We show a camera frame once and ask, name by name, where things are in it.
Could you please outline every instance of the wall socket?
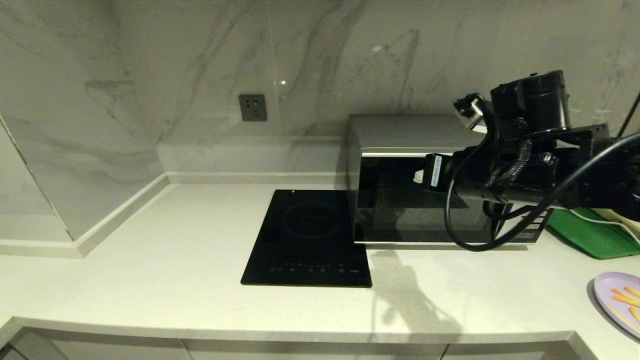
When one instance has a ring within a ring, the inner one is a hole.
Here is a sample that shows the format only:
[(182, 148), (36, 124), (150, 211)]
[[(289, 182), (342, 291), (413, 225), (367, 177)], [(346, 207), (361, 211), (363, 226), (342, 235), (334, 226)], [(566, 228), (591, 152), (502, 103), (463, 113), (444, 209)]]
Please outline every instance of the wall socket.
[(240, 95), (242, 121), (267, 121), (267, 106), (264, 95)]

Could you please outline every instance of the white cable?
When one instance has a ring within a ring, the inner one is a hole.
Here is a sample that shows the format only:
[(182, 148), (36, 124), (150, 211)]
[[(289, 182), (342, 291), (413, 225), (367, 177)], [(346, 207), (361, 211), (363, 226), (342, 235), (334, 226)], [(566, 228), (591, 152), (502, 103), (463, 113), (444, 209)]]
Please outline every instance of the white cable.
[(569, 209), (569, 211), (571, 211), (571, 213), (572, 213), (572, 214), (574, 214), (575, 216), (577, 216), (577, 217), (579, 217), (579, 218), (583, 219), (584, 221), (594, 222), (594, 223), (596, 223), (596, 224), (618, 225), (618, 226), (620, 226), (624, 231), (626, 231), (626, 232), (627, 232), (627, 234), (631, 235), (631, 237), (632, 237), (632, 238), (633, 238), (633, 239), (634, 239), (638, 244), (640, 244), (640, 240), (636, 237), (636, 235), (635, 235), (631, 230), (629, 230), (629, 228), (628, 228), (625, 224), (622, 224), (622, 223), (620, 223), (620, 222), (615, 222), (615, 221), (593, 220), (593, 219), (590, 219), (590, 218), (588, 218), (588, 217), (584, 217), (584, 216), (582, 216), (582, 215), (578, 214), (578, 212), (577, 212), (577, 211), (575, 211), (574, 209)]

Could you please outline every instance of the white countertop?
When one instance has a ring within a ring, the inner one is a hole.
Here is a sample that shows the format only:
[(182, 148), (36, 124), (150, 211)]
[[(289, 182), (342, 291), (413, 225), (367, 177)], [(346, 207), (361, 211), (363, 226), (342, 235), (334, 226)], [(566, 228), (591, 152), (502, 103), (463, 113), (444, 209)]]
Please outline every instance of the white countertop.
[(599, 359), (640, 355), (587, 294), (599, 273), (640, 275), (640, 257), (594, 260), (546, 232), (528, 250), (368, 250), (371, 289), (240, 285), (277, 188), (332, 187), (171, 184), (85, 259), (0, 256), (0, 344), (20, 326), (393, 343), (565, 340), (575, 331)]

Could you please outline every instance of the purple plate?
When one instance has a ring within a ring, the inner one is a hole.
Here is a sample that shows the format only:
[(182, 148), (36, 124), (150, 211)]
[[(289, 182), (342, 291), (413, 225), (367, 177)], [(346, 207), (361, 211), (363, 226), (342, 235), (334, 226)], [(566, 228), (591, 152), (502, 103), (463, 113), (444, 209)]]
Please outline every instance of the purple plate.
[[(634, 306), (612, 299), (612, 297), (619, 297), (631, 302), (635, 299), (640, 305), (640, 296), (626, 290), (626, 286), (640, 293), (640, 277), (622, 272), (604, 272), (596, 276), (595, 282), (593, 283), (596, 298), (600, 305), (602, 305), (604, 311), (606, 311), (618, 325), (622, 326), (631, 333), (631, 335), (640, 339), (640, 322), (636, 320), (629, 310), (630, 308), (634, 308), (637, 313), (640, 314), (640, 306)], [(622, 292), (623, 295), (614, 292), (613, 289)]]

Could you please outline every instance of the induction cooktop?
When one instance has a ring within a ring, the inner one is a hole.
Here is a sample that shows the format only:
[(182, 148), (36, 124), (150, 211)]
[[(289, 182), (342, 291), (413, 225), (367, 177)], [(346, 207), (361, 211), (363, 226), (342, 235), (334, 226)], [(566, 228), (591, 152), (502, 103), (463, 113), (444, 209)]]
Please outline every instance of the induction cooktop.
[(276, 190), (241, 283), (370, 288), (348, 211), (345, 191)]

